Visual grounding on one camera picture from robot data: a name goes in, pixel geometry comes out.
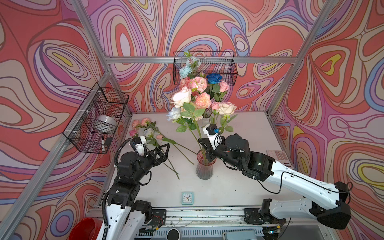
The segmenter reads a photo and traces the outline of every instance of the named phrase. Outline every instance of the peach rose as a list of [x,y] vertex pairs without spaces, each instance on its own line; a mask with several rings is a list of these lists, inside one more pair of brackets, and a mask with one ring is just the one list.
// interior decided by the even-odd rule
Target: peach rose
[[208,93],[202,93],[196,96],[195,106],[196,109],[207,108],[212,104],[211,97]]
[[212,110],[217,110],[219,104],[220,104],[220,102],[213,102],[213,103],[211,104],[211,108],[212,108]]
[[139,124],[140,124],[139,120],[133,120],[132,127],[137,128],[139,126]]
[[143,120],[141,120],[141,125],[146,127],[150,122],[151,120],[149,118],[143,118]]
[[189,103],[191,101],[191,89],[187,87],[183,87],[180,92],[176,93],[172,97],[171,103],[175,104],[175,107],[179,108],[182,107],[184,103]]
[[220,115],[231,115],[237,107],[233,103],[219,103],[217,112]]
[[189,82],[190,82],[190,79],[188,77],[181,79],[179,88],[182,89],[183,87],[187,87]]
[[220,86],[220,92],[221,92],[221,93],[223,93],[223,92],[225,92],[225,91],[228,91],[228,89],[229,89],[229,85],[228,85],[228,83],[226,83],[226,82],[224,82],[224,81],[221,81],[221,82],[219,83],[219,86]]

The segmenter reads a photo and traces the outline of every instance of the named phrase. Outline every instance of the light blue flower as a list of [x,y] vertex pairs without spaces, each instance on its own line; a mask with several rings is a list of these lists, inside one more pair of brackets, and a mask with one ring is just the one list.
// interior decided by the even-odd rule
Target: light blue flower
[[181,112],[180,108],[173,107],[172,110],[167,115],[167,117],[169,117],[168,121],[179,119],[181,117],[180,112]]
[[200,67],[200,65],[201,65],[200,60],[199,60],[197,57],[195,57],[195,56],[191,56],[191,57],[187,58],[187,61],[185,62],[185,64],[186,64],[187,66],[192,67],[191,65],[192,65],[194,62],[196,62],[195,67],[197,67],[197,68]]
[[188,73],[191,73],[191,72],[192,72],[192,68],[190,66],[185,66],[180,68],[179,70],[180,78],[181,79],[186,78],[188,76]]

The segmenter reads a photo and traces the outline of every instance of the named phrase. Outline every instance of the alarm clock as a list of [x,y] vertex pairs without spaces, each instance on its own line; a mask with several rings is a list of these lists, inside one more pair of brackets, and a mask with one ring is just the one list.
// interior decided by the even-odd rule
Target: alarm clock
[[181,204],[192,205],[193,204],[193,192],[182,192]]

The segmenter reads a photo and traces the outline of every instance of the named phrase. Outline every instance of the glass vase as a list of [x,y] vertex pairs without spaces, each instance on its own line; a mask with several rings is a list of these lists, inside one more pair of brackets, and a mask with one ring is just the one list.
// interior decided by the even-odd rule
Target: glass vase
[[199,162],[196,168],[197,176],[202,180],[210,179],[214,173],[212,165],[216,162],[216,158],[212,162],[209,162],[200,150],[197,153],[197,161]]

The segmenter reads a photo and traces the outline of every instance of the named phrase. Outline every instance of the wire basket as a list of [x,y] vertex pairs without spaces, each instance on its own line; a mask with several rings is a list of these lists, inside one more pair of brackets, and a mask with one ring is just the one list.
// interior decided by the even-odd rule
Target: wire basket
[[[235,53],[233,51],[191,51],[191,54],[198,57],[200,66],[197,68],[196,76],[201,72],[205,75],[211,73],[218,73],[223,78],[222,81],[229,85],[235,85],[237,78],[237,68],[233,60]],[[173,52],[173,83],[175,85],[180,83],[179,70],[186,66],[187,58],[184,52]]]
[[[64,135],[79,152],[106,154],[128,100],[129,96],[119,90],[99,87],[81,119]],[[102,115],[110,117],[113,123],[99,120]]]

